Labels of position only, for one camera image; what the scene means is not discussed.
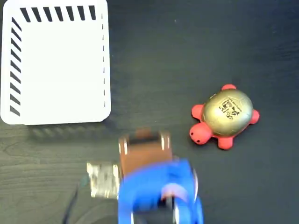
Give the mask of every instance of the gold turtle shell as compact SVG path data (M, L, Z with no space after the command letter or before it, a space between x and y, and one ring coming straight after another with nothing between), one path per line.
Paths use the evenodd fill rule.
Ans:
M210 97L204 104L201 118L214 135L230 137L248 125L252 111L252 102L247 95L236 89L227 89Z

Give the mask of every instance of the toy turtle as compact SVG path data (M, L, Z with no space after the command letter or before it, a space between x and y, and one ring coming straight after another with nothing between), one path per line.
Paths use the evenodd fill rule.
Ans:
M219 148L228 150L233 146L234 137L249 124L255 124L260 115L248 96L227 84L205 104L195 105L192 116L200 120L189 132L195 143L203 145L213 137L218 139Z

